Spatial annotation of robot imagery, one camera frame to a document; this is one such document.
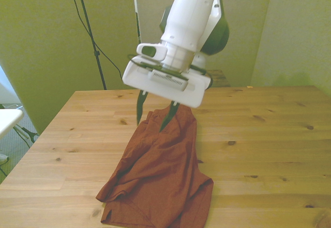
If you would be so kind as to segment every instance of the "fabric fold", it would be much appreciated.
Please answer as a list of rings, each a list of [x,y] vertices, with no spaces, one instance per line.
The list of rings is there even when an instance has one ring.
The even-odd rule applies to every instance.
[[[149,112],[97,199],[106,202],[102,223],[128,228],[202,228],[213,180],[198,169],[197,122],[180,105],[159,132],[169,107]]]

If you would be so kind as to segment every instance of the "wooden tabletop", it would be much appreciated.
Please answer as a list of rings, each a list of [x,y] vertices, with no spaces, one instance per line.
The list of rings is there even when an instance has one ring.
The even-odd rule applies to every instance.
[[[76,92],[0,185],[0,227],[94,228],[136,129],[138,90]],[[149,95],[148,111],[170,102]],[[313,86],[211,88],[193,110],[205,227],[331,227],[331,99]]]

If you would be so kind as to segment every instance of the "wood knot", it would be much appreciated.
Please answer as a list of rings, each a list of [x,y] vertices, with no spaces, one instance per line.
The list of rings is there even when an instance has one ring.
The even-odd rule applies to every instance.
[[[306,105],[300,103],[300,102],[297,102],[297,104],[300,106],[300,107],[305,107]]]
[[[101,210],[100,210],[100,209],[95,210],[95,211],[92,213],[92,217],[96,217],[96,216],[98,216],[100,213],[101,213]]]
[[[260,120],[260,121],[265,121],[265,119],[262,118],[261,116],[253,115],[253,117]]]
[[[126,121],[124,120],[124,119],[121,119],[120,120],[120,123],[122,124],[122,125],[127,125],[128,123],[126,123]]]

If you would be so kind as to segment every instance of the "light stand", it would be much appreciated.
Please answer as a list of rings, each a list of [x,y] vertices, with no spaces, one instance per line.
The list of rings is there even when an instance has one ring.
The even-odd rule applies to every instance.
[[[88,16],[87,16],[84,0],[81,0],[81,3],[82,3],[82,7],[83,7],[83,10],[84,10],[84,14],[85,14],[85,19],[86,19],[86,23],[87,23],[87,27],[88,27],[89,36],[91,37],[91,41],[92,41],[92,45],[93,45],[93,49],[94,49],[94,55],[95,55],[95,58],[97,60],[97,64],[98,64],[98,68],[99,68],[99,72],[100,72],[100,76],[101,76],[101,80],[102,80],[102,84],[103,84],[103,89],[107,90],[106,83],[104,81],[104,77],[103,77],[103,73],[102,73],[102,69],[101,69],[100,59],[99,59],[100,52],[96,49],[96,46],[95,46],[91,26],[89,25],[89,21],[88,21]]]

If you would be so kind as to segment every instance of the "floor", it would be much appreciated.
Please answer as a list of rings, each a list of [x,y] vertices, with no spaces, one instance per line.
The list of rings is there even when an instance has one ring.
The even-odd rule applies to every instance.
[[[21,107],[21,104],[4,104],[4,107],[7,109],[16,109]],[[36,132],[36,129],[29,119],[25,109],[23,107],[20,109],[23,111],[24,117],[19,122],[19,125],[25,127],[29,131]],[[30,139],[26,141],[29,146],[33,144]],[[28,149],[29,147],[26,145],[26,143],[12,129],[0,140],[0,154],[7,155],[9,157],[9,161],[0,165],[0,168],[8,175],[25,155]],[[0,171],[0,184],[5,178],[6,176]]]

